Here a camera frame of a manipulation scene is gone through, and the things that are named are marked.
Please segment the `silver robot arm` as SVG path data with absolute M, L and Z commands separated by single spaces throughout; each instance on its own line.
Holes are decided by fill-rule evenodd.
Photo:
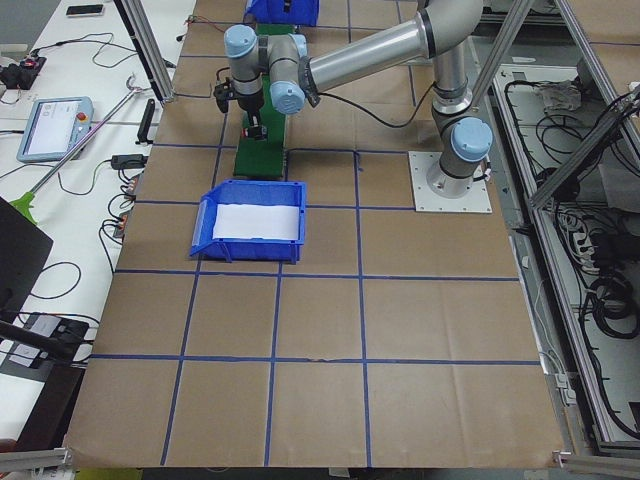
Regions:
M 317 106 L 330 90 L 409 60 L 434 62 L 432 113 L 443 153 L 430 178 L 439 178 L 438 194 L 456 198 L 474 181 L 474 171 L 491 142 L 474 145 L 490 128 L 469 114 L 463 43 L 481 20 L 480 1 L 427 1 L 414 16 L 324 55 L 311 57 L 303 35 L 259 34 L 245 24 L 223 36 L 230 76 L 216 84 L 221 112 L 235 101 L 245 113 L 234 174 L 249 179 L 279 179 L 284 171 L 283 116 Z

